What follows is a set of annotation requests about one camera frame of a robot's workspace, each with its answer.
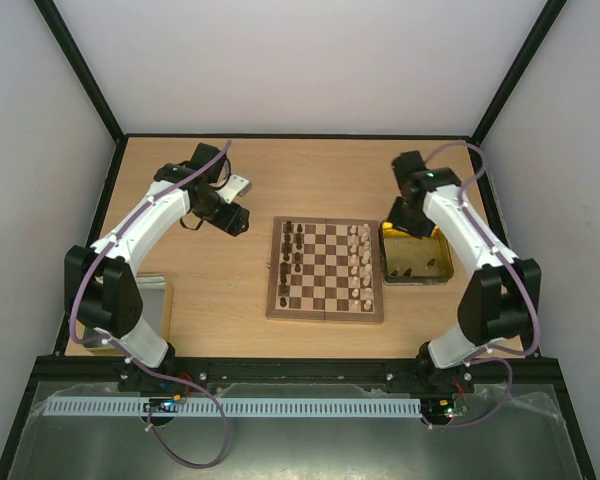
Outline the gold tin with dark pieces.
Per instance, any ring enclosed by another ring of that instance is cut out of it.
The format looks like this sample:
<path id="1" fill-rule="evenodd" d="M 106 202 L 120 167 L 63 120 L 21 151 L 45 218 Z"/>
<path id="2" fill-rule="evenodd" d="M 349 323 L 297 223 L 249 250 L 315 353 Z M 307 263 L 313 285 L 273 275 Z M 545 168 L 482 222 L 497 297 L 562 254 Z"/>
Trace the gold tin with dark pieces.
<path id="1" fill-rule="evenodd" d="M 384 221 L 379 233 L 385 284 L 444 285 L 454 276 L 451 249 L 438 227 L 416 238 Z"/>

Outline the wooden chess board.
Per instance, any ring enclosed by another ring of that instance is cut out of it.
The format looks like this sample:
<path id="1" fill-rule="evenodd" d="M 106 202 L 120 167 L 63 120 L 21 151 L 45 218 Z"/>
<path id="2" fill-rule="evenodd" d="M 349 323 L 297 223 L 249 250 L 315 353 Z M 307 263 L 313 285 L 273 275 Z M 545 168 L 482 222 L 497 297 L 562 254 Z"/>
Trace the wooden chess board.
<path id="1" fill-rule="evenodd" d="M 291 265 L 288 275 L 287 304 L 279 303 L 279 266 L 284 224 L 293 224 Z M 294 234 L 303 225 L 303 260 L 300 273 L 294 272 Z M 351 225 L 368 223 L 371 227 L 374 309 L 371 313 L 350 308 L 348 289 L 348 230 Z M 275 320 L 348 322 L 380 324 L 384 321 L 382 261 L 379 223 L 373 220 L 324 219 L 278 216 L 273 222 L 269 263 L 266 317 Z"/>

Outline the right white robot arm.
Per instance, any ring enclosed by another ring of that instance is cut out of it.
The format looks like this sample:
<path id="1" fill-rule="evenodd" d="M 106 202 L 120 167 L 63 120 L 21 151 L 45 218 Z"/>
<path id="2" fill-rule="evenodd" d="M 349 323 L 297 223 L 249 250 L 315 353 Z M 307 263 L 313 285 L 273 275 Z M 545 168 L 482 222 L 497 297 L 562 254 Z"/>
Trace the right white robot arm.
<path id="1" fill-rule="evenodd" d="M 506 339 L 528 336 L 519 357 L 534 355 L 540 343 L 538 303 L 541 269 L 506 246 L 478 216 L 461 181 L 448 167 L 431 169 L 418 151 L 391 163 L 400 194 L 388 220 L 416 239 L 441 231 L 461 261 L 469 283 L 457 308 L 457 321 L 443 335 L 421 345 L 415 376 L 425 390 L 440 390 L 451 369 L 485 359 L 487 352 L 512 354 Z"/>

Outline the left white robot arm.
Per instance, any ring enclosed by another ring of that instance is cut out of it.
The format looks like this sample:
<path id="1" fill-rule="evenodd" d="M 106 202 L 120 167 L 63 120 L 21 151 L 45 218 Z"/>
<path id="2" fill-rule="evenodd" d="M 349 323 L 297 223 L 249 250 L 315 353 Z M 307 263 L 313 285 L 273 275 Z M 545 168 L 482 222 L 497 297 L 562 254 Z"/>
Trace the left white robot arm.
<path id="1" fill-rule="evenodd" d="M 64 300 L 73 343 L 111 345 L 150 369 L 163 363 L 169 344 L 143 317 L 136 276 L 153 247 L 188 214 L 233 237 L 248 230 L 249 212 L 236 200 L 251 182 L 232 172 L 228 150 L 200 143 L 190 160 L 165 164 L 108 234 L 66 253 Z"/>

